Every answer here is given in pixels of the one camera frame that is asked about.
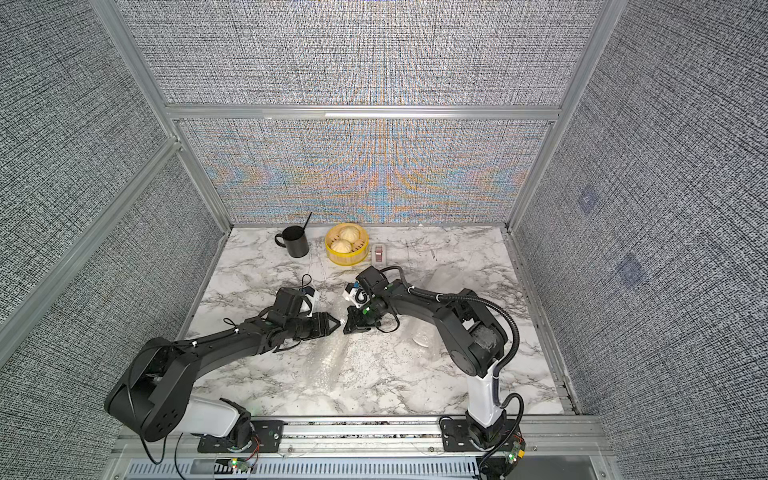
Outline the clear bubble wrap sheet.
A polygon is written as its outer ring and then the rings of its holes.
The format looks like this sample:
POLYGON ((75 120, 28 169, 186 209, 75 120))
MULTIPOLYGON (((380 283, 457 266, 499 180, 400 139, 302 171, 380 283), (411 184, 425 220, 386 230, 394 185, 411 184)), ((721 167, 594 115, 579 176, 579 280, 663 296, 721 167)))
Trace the clear bubble wrap sheet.
MULTIPOLYGON (((425 290, 437 293, 459 293, 462 289, 477 291, 478 277, 455 267, 440 266, 425 282, 419 284, 425 290)), ((405 331, 400 335, 407 347, 414 347, 416 353, 426 361, 434 362, 445 351, 437 328, 426 321, 408 316, 404 322, 405 331)))
POLYGON ((388 381, 380 359, 394 341, 378 329, 346 335, 341 329, 244 364, 239 398, 260 415, 346 416, 381 414, 381 386, 388 381))

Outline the white ribbed slim vase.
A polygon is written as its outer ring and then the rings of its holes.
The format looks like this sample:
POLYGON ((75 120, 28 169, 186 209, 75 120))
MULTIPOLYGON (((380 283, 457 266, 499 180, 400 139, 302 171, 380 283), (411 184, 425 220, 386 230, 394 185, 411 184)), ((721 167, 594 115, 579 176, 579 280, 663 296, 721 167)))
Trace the white ribbed slim vase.
POLYGON ((336 387, 346 361, 350 338, 333 335, 317 340, 306 358, 305 378, 309 387, 332 390, 336 387))

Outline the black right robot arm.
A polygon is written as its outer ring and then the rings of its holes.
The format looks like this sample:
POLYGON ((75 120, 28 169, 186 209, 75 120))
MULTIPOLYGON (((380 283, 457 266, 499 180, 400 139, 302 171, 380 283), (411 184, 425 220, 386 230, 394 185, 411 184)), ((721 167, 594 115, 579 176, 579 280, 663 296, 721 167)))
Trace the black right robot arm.
POLYGON ((513 396, 500 398, 500 373, 516 356, 520 332, 514 319, 498 304, 470 289, 439 293, 418 288, 400 277, 399 266, 368 267, 345 286, 346 334, 382 331, 382 319, 413 317, 434 326, 454 365, 467 377, 466 436, 474 446, 488 450, 509 428, 506 408, 513 396))

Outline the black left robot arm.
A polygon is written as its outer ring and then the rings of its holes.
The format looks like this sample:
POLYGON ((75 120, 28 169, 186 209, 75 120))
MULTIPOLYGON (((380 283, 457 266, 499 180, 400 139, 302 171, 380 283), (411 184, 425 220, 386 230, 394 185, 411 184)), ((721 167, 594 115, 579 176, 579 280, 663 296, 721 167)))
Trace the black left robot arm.
POLYGON ((248 448, 255 436, 251 414, 231 400, 193 396, 194 384, 245 357, 283 351, 287 340, 331 335, 341 322, 314 311, 314 293, 282 287, 271 306, 229 329, 189 340, 149 340, 107 395, 105 411, 146 442, 189 433, 213 437, 231 451, 248 448))

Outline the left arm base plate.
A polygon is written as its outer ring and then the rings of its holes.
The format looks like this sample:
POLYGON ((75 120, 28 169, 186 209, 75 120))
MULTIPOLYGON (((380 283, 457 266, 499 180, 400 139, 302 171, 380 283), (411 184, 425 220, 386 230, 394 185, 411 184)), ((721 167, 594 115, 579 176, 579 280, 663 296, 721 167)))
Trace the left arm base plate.
POLYGON ((237 424, 226 437, 203 435, 198 453, 277 453, 282 441, 285 423, 280 420, 252 420, 249 426, 237 424))

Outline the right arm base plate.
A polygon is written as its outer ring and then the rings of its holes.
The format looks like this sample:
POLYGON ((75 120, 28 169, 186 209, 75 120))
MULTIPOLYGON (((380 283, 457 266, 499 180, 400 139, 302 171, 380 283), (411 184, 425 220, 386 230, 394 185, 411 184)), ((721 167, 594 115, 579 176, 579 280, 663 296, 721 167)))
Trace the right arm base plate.
POLYGON ((499 444, 510 445, 507 436, 515 427, 515 420, 503 417, 490 427, 483 427, 471 417, 442 416, 438 426, 444 451, 486 452, 499 444))

